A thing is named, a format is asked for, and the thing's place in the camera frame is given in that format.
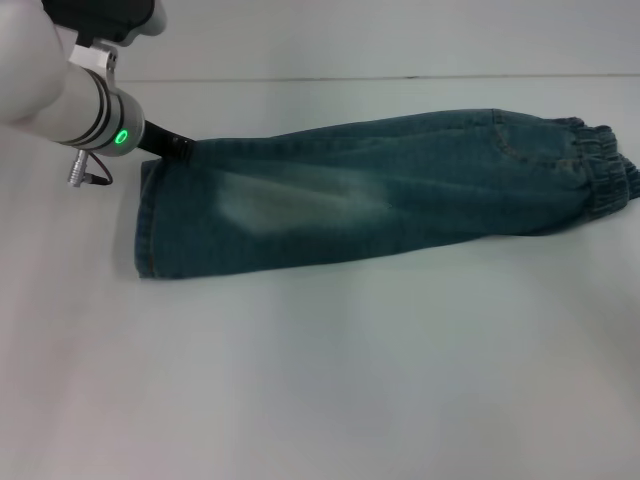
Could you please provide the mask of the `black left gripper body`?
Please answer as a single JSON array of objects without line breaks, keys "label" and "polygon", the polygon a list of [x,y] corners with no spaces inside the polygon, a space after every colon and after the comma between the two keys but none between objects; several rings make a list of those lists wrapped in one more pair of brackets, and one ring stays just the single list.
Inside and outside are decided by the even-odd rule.
[{"label": "black left gripper body", "polygon": [[137,148],[158,156],[174,156],[174,137],[173,132],[146,120]]}]

